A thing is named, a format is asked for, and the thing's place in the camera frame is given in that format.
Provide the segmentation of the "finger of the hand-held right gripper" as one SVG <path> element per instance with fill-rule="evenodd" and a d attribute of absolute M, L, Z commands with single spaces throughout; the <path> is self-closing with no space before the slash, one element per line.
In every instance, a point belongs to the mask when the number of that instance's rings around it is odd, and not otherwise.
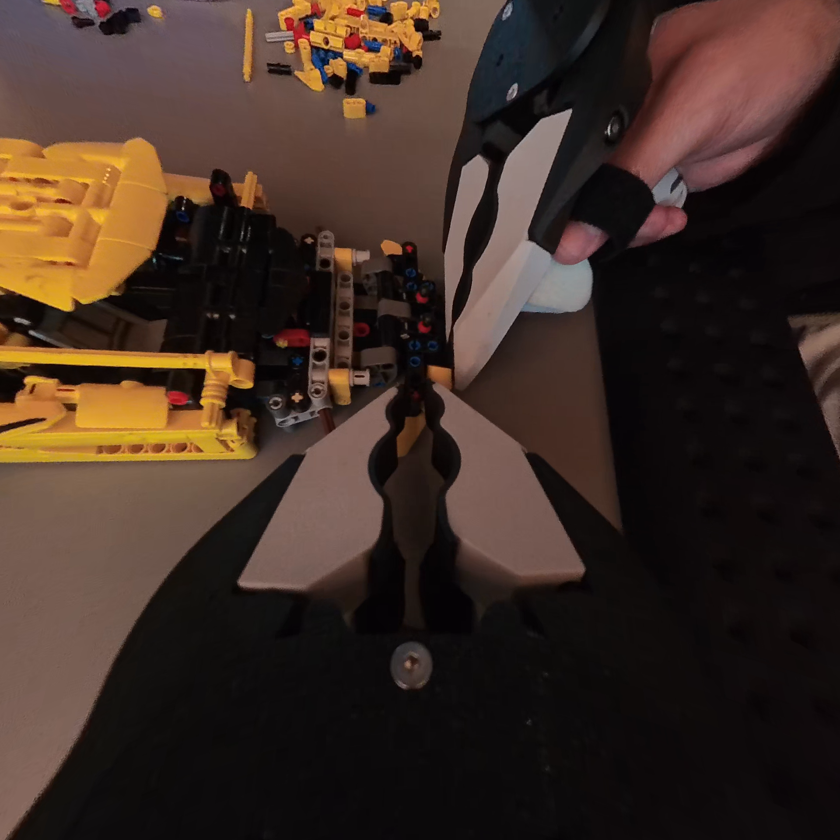
<path fill-rule="evenodd" d="M 495 342 L 498 315 L 479 325 L 479 301 L 491 289 L 505 264 L 499 238 L 498 185 L 503 164 L 478 154 L 459 171 L 455 203 L 444 246 L 446 327 L 449 338 L 458 322 L 477 333 L 475 341 Z"/>
<path fill-rule="evenodd" d="M 521 311 L 565 313 L 582 310 L 592 297 L 588 261 L 562 266 L 553 259 L 556 246 L 545 249 L 529 237 L 529 226 L 571 110 L 538 121 L 503 162 L 498 185 L 495 234 L 505 264 L 490 291 L 479 300 L 479 326 L 498 315 L 495 342 L 477 338 L 467 322 L 455 325 L 453 341 L 455 389 L 464 390 L 487 364 Z"/>

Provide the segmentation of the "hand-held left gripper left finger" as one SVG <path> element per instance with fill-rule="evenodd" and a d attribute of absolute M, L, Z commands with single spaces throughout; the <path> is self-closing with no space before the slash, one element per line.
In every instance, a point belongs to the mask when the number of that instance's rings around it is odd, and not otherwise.
<path fill-rule="evenodd" d="M 404 619 L 404 558 L 385 485 L 404 390 L 394 386 L 311 446 L 238 579 L 247 591 L 329 601 L 361 633 Z"/>

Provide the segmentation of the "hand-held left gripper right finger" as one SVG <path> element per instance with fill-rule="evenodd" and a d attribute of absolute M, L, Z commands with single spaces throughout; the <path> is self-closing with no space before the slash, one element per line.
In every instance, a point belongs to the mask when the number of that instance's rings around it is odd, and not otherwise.
<path fill-rule="evenodd" d="M 497 602 L 583 581 L 585 565 L 526 449 L 442 385 L 427 385 L 424 410 L 442 481 L 422 561 L 426 628 L 467 634 Z"/>

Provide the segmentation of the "yellow toy brick car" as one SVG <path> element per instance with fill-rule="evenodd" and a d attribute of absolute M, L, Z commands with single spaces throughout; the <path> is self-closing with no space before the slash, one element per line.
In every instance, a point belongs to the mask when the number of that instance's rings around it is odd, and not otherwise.
<path fill-rule="evenodd" d="M 168 174 L 153 145 L 1 142 L 3 463 L 247 460 L 406 379 L 452 387 L 417 247 L 299 238 L 255 173 Z"/>

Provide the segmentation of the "person's right hand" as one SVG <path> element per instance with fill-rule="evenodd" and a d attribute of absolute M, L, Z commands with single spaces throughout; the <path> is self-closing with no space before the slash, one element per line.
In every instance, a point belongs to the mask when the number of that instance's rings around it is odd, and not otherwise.
<path fill-rule="evenodd" d="M 838 277 L 838 2 L 696 2 L 665 12 L 652 82 L 610 164 L 692 196 L 629 248 L 755 233 L 791 285 Z"/>

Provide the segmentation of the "pile of small toy bricks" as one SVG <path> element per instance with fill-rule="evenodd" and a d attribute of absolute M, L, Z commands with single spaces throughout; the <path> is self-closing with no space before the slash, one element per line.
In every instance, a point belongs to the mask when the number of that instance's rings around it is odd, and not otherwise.
<path fill-rule="evenodd" d="M 269 74 L 295 77 L 308 89 L 355 95 L 362 77 L 376 86 L 398 86 L 424 64 L 426 43 L 440 40 L 432 28 L 440 2 L 295 1 L 277 14 L 278 30 L 267 44 L 282 45 L 297 65 L 266 63 Z"/>

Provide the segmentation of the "person's pale trousers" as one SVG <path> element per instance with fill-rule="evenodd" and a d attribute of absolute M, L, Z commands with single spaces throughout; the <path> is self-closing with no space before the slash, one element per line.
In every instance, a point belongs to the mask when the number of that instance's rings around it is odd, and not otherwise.
<path fill-rule="evenodd" d="M 839 453 L 839 314 L 801 314 L 790 317 L 789 324 L 826 428 Z"/>

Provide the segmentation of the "small heap of black bricks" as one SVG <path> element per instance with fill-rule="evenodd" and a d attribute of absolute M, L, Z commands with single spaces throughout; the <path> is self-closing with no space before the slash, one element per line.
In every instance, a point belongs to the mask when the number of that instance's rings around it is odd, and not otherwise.
<path fill-rule="evenodd" d="M 138 7 L 117 7 L 111 1 L 40 1 L 44 6 L 59 9 L 76 30 L 98 29 L 105 36 L 126 35 L 131 27 L 146 18 L 164 20 L 165 12 L 158 5 L 145 11 Z"/>

